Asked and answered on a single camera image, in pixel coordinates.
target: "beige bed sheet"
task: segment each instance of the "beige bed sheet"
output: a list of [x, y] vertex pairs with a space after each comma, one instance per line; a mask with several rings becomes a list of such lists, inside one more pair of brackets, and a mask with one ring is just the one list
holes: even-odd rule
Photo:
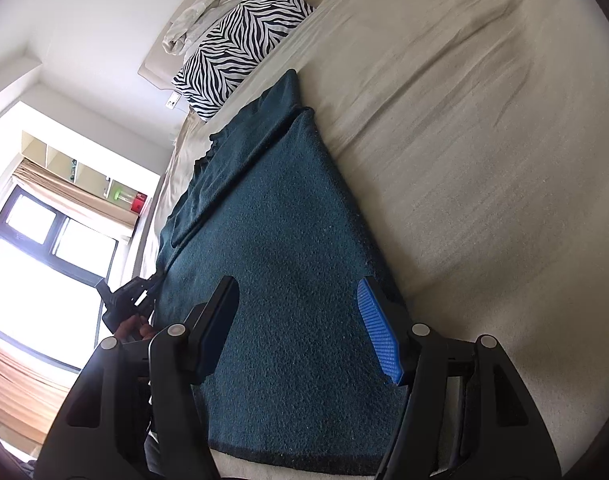
[[[216, 117], [187, 128], [150, 254], [208, 135], [296, 69], [412, 315], [496, 335], [568, 469], [609, 415], [604, 15], [594, 0], [310, 1]], [[217, 457], [225, 476], [316, 476]]]

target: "power switch plate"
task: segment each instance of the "power switch plate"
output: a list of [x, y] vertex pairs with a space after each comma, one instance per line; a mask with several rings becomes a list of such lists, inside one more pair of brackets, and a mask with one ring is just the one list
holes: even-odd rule
[[171, 92], [171, 97], [169, 97], [169, 100], [167, 101], [167, 108], [169, 110], [175, 108], [178, 101], [180, 101], [180, 97], [181, 95], [178, 92]]

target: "beige headboard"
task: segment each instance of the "beige headboard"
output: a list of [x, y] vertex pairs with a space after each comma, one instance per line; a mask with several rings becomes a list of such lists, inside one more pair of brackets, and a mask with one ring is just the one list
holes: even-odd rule
[[173, 76], [182, 68], [184, 56], [171, 56], [167, 54], [162, 47], [162, 38], [166, 31], [171, 27], [171, 23], [180, 15], [180, 13], [190, 6], [196, 0], [184, 0], [176, 9], [169, 21], [160, 31], [158, 38], [151, 47], [149, 53], [144, 58], [144, 61], [138, 69], [139, 75], [147, 81], [155, 85], [160, 90], [172, 90], [174, 88], [171, 80]]

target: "dark window frame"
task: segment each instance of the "dark window frame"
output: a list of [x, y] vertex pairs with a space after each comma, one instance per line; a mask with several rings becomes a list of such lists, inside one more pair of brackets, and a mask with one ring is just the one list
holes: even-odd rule
[[[46, 239], [42, 244], [39, 244], [35, 240], [32, 240], [31, 238], [22, 234], [21, 232], [16, 231], [13, 227], [7, 224], [7, 218], [9, 217], [11, 210], [13, 209], [16, 202], [21, 196], [25, 196], [26, 198], [33, 200], [37, 204], [48, 209], [56, 215], [53, 223], [51, 224], [49, 232], [46, 235]], [[95, 274], [94, 272], [88, 271], [87, 269], [83, 269], [72, 263], [69, 263], [63, 260], [62, 258], [56, 256], [55, 252], [57, 250], [60, 237], [64, 232], [67, 223], [70, 220], [72, 219], [69, 216], [51, 207], [49, 204], [42, 202], [40, 199], [31, 195], [31, 193], [23, 190], [21, 187], [16, 186], [9, 195], [9, 198], [2, 207], [2, 210], [0, 211], [0, 239], [5, 240], [9, 244], [13, 245], [15, 248], [21, 250], [23, 253], [27, 254], [28, 256], [31, 256], [33, 259], [45, 264], [46, 266], [51, 267], [53, 270], [60, 272], [61, 274], [64, 274], [65, 276], [68, 276], [69, 278], [72, 278], [77, 282], [95, 287], [101, 280], [108, 280], [108, 276], [111, 273], [111, 268], [116, 257], [116, 251], [118, 250], [118, 242], [115, 242], [113, 254], [111, 256], [111, 261], [109, 263], [106, 276], [100, 276], [98, 274]], [[98, 298], [98, 322], [96, 323], [95, 345], [98, 344], [103, 307], [104, 303], [102, 302], [102, 300], [100, 300], [100, 298]], [[43, 354], [42, 352], [34, 350], [33, 348], [21, 343], [20, 341], [17, 341], [16, 339], [6, 335], [1, 330], [0, 339], [14, 345], [16, 348], [19, 348], [20, 350], [32, 355], [37, 359], [40, 359], [41, 361], [44, 361], [47, 364], [62, 368], [63, 370], [67, 370], [69, 372], [74, 372], [76, 374], [80, 373], [80, 368], [59, 361], [58, 359], [55, 359], [51, 356]]]

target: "pillow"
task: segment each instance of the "pillow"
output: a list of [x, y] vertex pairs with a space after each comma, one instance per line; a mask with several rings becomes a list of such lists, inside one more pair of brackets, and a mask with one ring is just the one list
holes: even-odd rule
[[175, 86], [198, 116], [208, 121], [313, 10], [304, 0], [242, 0], [206, 33], [173, 78]]

